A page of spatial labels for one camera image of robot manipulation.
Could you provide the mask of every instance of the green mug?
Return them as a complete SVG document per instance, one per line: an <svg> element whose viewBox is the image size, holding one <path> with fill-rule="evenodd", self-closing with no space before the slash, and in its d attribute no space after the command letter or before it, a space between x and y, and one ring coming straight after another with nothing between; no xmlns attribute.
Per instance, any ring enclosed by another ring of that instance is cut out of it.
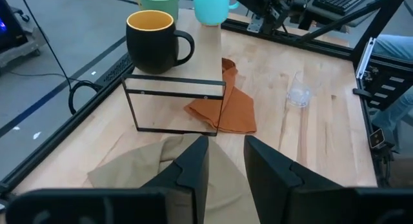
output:
<svg viewBox="0 0 413 224"><path fill-rule="evenodd" d="M142 10L159 10L178 20L179 0L139 0Z"/></svg>

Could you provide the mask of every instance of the clear glass cup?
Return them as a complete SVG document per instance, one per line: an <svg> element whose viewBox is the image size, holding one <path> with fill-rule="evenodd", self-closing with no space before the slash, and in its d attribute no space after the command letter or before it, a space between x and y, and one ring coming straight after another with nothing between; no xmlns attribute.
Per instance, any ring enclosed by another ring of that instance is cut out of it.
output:
<svg viewBox="0 0 413 224"><path fill-rule="evenodd" d="M304 73L296 72L290 90L287 92L288 102L296 107L306 107L315 90L320 86L318 79L312 82L304 83Z"/></svg>

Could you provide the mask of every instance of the keyboard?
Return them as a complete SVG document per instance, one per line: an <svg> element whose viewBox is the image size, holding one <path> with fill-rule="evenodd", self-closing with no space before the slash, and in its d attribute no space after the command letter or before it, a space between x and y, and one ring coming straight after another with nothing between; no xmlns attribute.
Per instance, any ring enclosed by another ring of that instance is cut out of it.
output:
<svg viewBox="0 0 413 224"><path fill-rule="evenodd" d="M339 15L347 15L364 0L314 0L313 5Z"/></svg>

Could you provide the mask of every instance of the gray floor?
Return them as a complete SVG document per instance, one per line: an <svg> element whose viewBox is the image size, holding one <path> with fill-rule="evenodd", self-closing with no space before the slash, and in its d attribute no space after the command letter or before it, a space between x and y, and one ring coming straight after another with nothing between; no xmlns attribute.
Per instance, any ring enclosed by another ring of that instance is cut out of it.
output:
<svg viewBox="0 0 413 224"><path fill-rule="evenodd" d="M9 5L21 8L28 14L22 0L7 1ZM48 36L50 44L68 76L73 75L123 37L125 19L129 14L138 10L136 5L116 0L27 0L27 2L39 25ZM180 6L181 8L192 8L192 2L180 1ZM247 10L240 6L233 12L245 15ZM354 46L372 18L373 16L357 28L350 29L350 34L338 32L329 34L346 39L350 45ZM413 35L412 21L413 17L409 15L404 6L401 6L386 26L384 33L411 36ZM22 24L32 26L33 23L31 20L28 24ZM20 74L61 74L61 70L48 47L42 47L41 52L39 57L20 59L5 70ZM125 44L85 72L79 79L96 80L124 53L126 53ZM59 76L22 77L9 73L1 75L0 128L64 81L65 79ZM76 94L75 106L81 107L93 95L92 90L82 88ZM67 99L68 88L66 87L0 138L0 179L67 121L71 116ZM405 139L404 142L412 143L413 141Z"/></svg>

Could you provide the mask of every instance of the mug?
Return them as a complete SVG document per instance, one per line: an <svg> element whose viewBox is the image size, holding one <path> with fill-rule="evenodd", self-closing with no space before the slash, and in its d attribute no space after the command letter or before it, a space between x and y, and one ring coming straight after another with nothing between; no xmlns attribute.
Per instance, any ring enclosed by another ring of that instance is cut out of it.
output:
<svg viewBox="0 0 413 224"><path fill-rule="evenodd" d="M190 52L183 59L177 59L178 37L185 38L190 45ZM159 10L138 11L128 17L126 45L133 64L149 74L161 74L186 63L195 50L192 36L176 30L174 18Z"/></svg>
<svg viewBox="0 0 413 224"><path fill-rule="evenodd" d="M210 26L220 25L227 19L229 10L238 6L238 2L230 5L230 0L194 0L196 19Z"/></svg>
<svg viewBox="0 0 413 224"><path fill-rule="evenodd" d="M179 0L139 0L141 10L159 10L178 20Z"/></svg>

